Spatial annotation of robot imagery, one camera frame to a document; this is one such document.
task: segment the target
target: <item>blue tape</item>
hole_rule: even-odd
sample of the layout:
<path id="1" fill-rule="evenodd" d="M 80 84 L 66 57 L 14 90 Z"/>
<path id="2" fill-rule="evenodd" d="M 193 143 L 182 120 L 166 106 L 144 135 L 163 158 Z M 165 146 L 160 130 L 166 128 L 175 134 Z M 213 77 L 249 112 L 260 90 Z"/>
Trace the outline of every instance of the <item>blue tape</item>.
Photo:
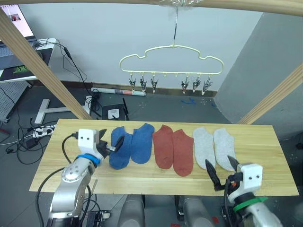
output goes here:
<path id="1" fill-rule="evenodd" d="M 90 161 L 92 161 L 95 164 L 95 166 L 98 166 L 100 164 L 100 159 L 95 156 L 92 156 L 90 154 L 78 155 L 77 158 L 79 158 L 79 157 L 84 157 L 84 158 L 89 159 Z"/>

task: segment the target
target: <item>monitor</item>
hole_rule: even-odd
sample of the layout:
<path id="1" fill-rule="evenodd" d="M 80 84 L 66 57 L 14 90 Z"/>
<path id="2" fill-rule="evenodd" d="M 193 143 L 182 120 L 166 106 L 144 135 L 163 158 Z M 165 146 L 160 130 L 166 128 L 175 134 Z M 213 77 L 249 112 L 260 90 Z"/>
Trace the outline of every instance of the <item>monitor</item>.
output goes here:
<path id="1" fill-rule="evenodd" d="M 4 13 L 10 18 L 12 23 L 16 26 L 19 32 L 28 40 L 36 40 L 32 30 L 28 26 L 19 6 L 16 5 L 2 5 L 0 6 Z"/>

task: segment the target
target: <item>red sock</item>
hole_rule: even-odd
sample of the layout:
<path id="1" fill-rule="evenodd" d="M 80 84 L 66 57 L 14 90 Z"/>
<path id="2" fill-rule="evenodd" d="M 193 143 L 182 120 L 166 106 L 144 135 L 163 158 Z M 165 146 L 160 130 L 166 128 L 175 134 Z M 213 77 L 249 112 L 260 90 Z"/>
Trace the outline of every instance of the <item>red sock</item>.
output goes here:
<path id="1" fill-rule="evenodd" d="M 182 129 L 172 135 L 174 145 L 174 170 L 180 176 L 187 176 L 194 167 L 194 139 L 186 135 Z"/>
<path id="2" fill-rule="evenodd" d="M 172 129 L 167 125 L 152 135 L 157 165 L 162 169 L 171 168 L 173 162 Z"/>

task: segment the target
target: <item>white sock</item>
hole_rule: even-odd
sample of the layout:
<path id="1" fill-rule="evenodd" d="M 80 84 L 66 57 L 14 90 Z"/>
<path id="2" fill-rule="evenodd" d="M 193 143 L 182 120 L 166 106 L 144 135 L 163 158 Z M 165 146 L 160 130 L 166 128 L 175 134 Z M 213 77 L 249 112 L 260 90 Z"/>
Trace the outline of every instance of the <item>white sock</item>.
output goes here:
<path id="1" fill-rule="evenodd" d="M 228 155 L 236 158 L 235 151 L 233 148 L 235 138 L 228 134 L 226 129 L 217 129 L 214 131 L 214 145 L 216 150 L 217 163 L 228 171 L 234 171 L 231 166 Z"/>
<path id="2" fill-rule="evenodd" d="M 216 159 L 214 156 L 213 135 L 209 134 L 205 128 L 197 128 L 193 132 L 195 142 L 195 157 L 199 166 L 206 169 L 205 159 L 214 167 Z"/>

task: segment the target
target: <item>hanger hook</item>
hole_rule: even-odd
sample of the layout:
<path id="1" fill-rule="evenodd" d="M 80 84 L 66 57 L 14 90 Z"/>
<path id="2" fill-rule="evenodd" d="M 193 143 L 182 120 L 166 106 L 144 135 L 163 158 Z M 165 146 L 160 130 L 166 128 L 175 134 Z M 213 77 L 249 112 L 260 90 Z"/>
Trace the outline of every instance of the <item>hanger hook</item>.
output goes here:
<path id="1" fill-rule="evenodd" d="M 176 44 L 177 24 L 178 24 L 178 7 L 176 7 L 176 23 L 175 23 L 174 45 Z"/>

